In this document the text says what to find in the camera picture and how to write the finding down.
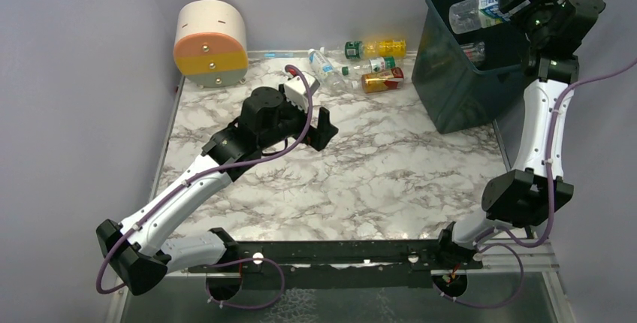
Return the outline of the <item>tall clear bottle blue label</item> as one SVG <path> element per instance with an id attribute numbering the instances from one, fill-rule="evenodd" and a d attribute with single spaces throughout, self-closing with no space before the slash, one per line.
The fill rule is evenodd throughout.
<path id="1" fill-rule="evenodd" d="M 346 82 L 334 70 L 333 65 L 323 53 L 315 49 L 310 49 L 308 50 L 308 59 L 312 71 L 323 87 L 334 91 L 346 91 Z"/>

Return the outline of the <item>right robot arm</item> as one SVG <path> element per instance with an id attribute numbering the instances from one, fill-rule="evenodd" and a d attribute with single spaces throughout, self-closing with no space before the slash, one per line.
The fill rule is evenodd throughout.
<path id="1" fill-rule="evenodd" d="M 530 47 L 521 63 L 524 126 L 517 158 L 486 185 L 478 212 L 442 230 L 436 251 L 442 263 L 471 261 L 478 244 L 498 231 L 548 225 L 572 198 L 561 150 L 580 71 L 575 52 L 604 9 L 603 0 L 465 0 L 451 6 L 454 33 L 511 23 Z"/>

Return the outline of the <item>amber tea bottle red label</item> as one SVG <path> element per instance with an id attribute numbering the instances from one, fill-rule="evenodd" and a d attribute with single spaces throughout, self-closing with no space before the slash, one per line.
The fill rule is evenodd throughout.
<path id="1" fill-rule="evenodd" d="M 405 80 L 401 68 L 390 68 L 376 73 L 365 74 L 361 78 L 362 89 L 365 93 L 384 92 L 399 89 Z"/>

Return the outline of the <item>clear bottle purple-blue label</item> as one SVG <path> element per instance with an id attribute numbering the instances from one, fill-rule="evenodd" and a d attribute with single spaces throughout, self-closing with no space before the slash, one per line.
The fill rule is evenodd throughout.
<path id="1" fill-rule="evenodd" d="M 484 41 L 462 44 L 460 48 L 475 66 L 480 66 L 486 60 L 486 46 Z"/>

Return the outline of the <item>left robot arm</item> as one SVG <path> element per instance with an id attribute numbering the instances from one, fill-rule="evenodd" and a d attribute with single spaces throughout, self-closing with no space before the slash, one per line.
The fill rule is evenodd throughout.
<path id="1" fill-rule="evenodd" d="M 251 167 L 269 161 L 263 151 L 293 138 L 290 152 L 302 143 L 323 150 L 337 134 L 330 112 L 321 107 L 315 126 L 313 108 L 300 107 L 284 86 L 260 87 L 243 102 L 240 115 L 216 132 L 188 169 L 145 207 L 121 222 L 104 220 L 96 229 L 104 256 L 95 286 L 101 294 L 107 267 L 130 293 L 148 292 L 174 271 L 218 264 L 231 254 L 234 241 L 221 228 L 189 238 L 171 238 L 174 230 L 203 202 L 220 192 Z"/>

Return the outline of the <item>crushed clear bottle blue-green label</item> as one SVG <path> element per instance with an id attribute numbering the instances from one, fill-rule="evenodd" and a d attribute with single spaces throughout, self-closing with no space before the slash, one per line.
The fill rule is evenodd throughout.
<path id="1" fill-rule="evenodd" d="M 499 0 L 464 0 L 449 8 L 448 20 L 456 35 L 486 29 L 510 21 L 500 11 Z"/>

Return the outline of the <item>clear bottle green cap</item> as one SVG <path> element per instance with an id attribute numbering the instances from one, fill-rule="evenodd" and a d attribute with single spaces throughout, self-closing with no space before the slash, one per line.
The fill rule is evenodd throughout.
<path id="1" fill-rule="evenodd" d="M 365 75 L 385 71 L 396 67 L 393 56 L 376 57 L 364 60 L 357 65 L 345 65 L 341 67 L 343 76 Z"/>

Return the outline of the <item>yellow bottle green label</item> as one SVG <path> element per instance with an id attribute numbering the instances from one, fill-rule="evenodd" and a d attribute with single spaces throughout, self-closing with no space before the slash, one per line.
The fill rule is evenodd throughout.
<path id="1" fill-rule="evenodd" d="M 346 59 L 371 59 L 388 56 L 401 58 L 406 55 L 406 41 L 348 41 L 345 43 L 343 53 Z"/>

